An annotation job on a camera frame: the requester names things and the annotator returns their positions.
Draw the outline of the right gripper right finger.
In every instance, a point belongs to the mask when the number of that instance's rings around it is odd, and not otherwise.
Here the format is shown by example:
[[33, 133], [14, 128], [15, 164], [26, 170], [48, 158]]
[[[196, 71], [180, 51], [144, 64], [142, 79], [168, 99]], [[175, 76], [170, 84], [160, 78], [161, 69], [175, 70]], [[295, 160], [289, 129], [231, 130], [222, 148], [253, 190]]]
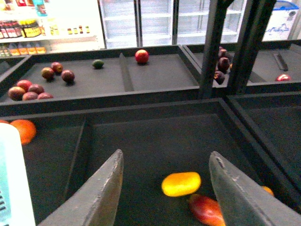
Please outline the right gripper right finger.
[[296, 212], [218, 152], [209, 158], [214, 194], [228, 226], [294, 226]]

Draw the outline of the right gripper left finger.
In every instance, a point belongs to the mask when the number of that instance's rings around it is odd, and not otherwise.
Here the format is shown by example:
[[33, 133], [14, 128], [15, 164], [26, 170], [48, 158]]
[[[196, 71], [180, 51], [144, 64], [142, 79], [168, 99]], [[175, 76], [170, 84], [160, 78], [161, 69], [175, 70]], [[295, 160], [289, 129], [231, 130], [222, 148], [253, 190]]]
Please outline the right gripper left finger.
[[41, 226], [112, 226], [123, 182], [124, 156], [116, 150]]

